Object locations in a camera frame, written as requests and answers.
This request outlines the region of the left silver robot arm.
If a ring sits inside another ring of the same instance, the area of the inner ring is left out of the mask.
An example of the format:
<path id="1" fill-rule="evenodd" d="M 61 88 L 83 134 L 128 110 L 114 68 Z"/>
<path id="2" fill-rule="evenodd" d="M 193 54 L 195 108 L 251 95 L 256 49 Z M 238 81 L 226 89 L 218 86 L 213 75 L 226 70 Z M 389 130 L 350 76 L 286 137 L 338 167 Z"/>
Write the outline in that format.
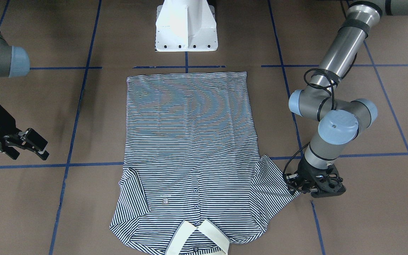
<path id="1" fill-rule="evenodd" d="M 370 100 L 337 100 L 335 89 L 350 71 L 359 48 L 383 16 L 408 16 L 408 0 L 358 0 L 348 7 L 344 23 L 317 68 L 311 68 L 306 88 L 289 97 L 292 113 L 319 122 L 294 173 L 283 173 L 291 195 L 314 198 L 345 192 L 335 160 L 344 148 L 372 126 L 378 110 Z"/>

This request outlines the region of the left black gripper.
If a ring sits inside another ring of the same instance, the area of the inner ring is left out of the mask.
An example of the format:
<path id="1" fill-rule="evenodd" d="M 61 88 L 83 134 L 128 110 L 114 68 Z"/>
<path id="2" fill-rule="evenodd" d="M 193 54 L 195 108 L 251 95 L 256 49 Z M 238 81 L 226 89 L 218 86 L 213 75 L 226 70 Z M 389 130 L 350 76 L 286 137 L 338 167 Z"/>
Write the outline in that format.
<path id="1" fill-rule="evenodd" d="M 324 163 L 324 168 L 320 169 L 311 165 L 306 158 L 302 158 L 295 173 L 284 174 L 284 181 L 288 186 L 288 190 L 291 195 L 295 195 L 296 193 L 305 194 L 305 191 L 303 191 L 301 188 L 313 188 L 314 185 L 311 174 L 332 168 L 335 168 L 333 163 L 330 163 L 329 165 Z"/>

